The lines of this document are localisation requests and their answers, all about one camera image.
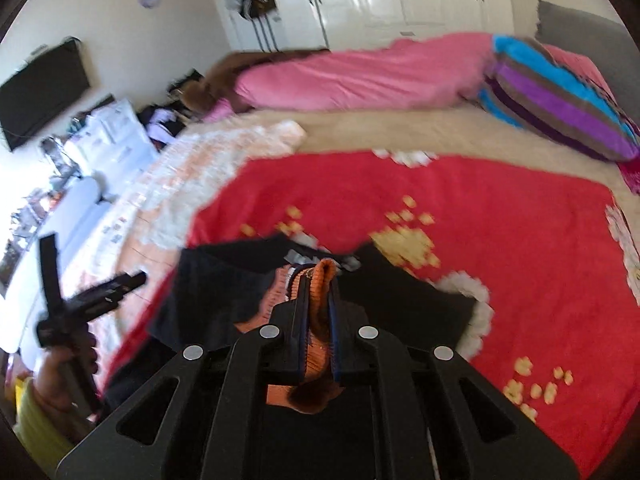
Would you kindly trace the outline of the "yellow sleeve forearm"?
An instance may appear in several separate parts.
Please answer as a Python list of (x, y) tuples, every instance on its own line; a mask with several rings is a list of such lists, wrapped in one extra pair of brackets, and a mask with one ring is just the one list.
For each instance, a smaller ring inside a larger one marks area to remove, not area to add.
[(74, 447), (38, 405), (31, 379), (24, 382), (13, 431), (29, 456), (49, 479), (54, 478), (58, 464)]

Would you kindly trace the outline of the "person's left hand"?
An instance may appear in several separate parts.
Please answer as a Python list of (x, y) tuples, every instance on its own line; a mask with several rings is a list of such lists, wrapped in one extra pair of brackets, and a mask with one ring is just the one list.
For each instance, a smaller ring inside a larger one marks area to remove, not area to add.
[(73, 358), (79, 356), (88, 365), (91, 374), (99, 370), (96, 353), (96, 337), (85, 327), (71, 347), (52, 347), (44, 352), (44, 358), (32, 388), (38, 404), (52, 415), (67, 414), (72, 410), (73, 402), (70, 388), (62, 374), (62, 368)]

